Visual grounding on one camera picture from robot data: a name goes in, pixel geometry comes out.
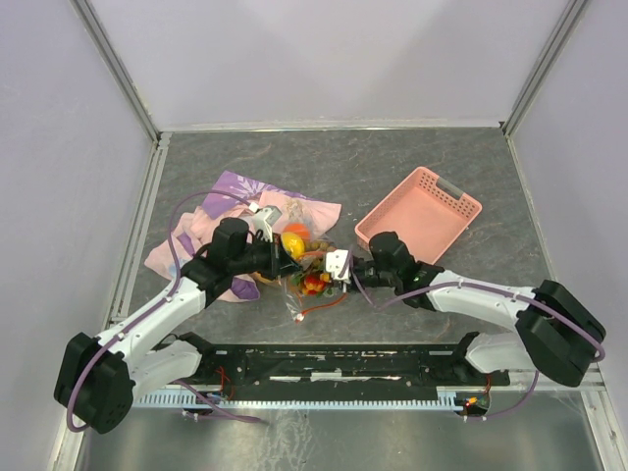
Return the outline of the fake red cherry bunch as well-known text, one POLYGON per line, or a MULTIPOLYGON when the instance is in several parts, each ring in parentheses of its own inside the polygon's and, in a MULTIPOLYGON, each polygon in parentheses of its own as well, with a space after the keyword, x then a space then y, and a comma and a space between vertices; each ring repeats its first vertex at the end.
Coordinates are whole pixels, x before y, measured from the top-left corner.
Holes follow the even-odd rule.
POLYGON ((320 295, 330 284, 330 276, 327 273, 314 273, 305 275, 300 282, 300 291, 305 296, 320 295))

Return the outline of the clear zip top bag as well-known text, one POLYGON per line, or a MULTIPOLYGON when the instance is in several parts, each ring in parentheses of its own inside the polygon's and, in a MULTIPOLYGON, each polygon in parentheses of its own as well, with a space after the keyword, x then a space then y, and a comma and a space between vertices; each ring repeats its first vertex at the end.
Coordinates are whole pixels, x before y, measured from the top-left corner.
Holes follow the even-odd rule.
POLYGON ((297 271, 275 280, 259 273, 252 277, 256 282, 283 290, 288 313, 295 323, 301 323, 312 312, 336 306, 346 298, 351 285, 349 250, 338 249, 323 235, 315 237, 304 223, 288 223, 280 239, 296 262, 297 271))

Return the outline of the fake brown longan bunch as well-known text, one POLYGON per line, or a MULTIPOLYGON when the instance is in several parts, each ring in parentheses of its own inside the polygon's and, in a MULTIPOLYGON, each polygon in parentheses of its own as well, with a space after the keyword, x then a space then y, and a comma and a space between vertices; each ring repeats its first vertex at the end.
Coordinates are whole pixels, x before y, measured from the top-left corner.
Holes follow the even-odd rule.
POLYGON ((312 239, 305 242, 307 252, 329 252, 336 249, 335 245, 326 238, 312 239))

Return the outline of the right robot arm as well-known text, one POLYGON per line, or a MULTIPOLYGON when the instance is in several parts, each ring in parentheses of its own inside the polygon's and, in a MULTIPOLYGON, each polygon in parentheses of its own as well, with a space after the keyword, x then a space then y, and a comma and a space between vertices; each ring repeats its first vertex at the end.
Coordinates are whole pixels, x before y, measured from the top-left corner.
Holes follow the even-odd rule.
POLYGON ((465 315, 503 329, 473 334, 449 361, 458 382, 472 384, 485 373, 534 369, 557 384, 579 386, 589 367, 605 358, 606 330, 562 284, 509 287, 473 280, 419 261, 395 232, 375 235, 371 257, 336 249, 325 270, 345 288, 391 288, 390 304, 465 315))

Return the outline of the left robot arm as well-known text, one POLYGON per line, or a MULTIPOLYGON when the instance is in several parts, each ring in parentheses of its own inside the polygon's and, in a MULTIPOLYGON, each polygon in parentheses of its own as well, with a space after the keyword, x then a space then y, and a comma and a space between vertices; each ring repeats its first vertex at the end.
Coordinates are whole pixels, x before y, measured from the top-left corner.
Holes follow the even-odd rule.
POLYGON ((275 280, 299 269, 279 235, 264 230, 251 235, 243 220, 222 220, 209 243, 176 265, 174 279, 160 294, 116 326, 68 341, 53 392, 66 408, 68 429, 106 434, 144 395, 179 379, 211 380, 217 371, 213 354, 185 340, 164 348, 159 341, 215 302, 235 277, 258 273, 275 280))

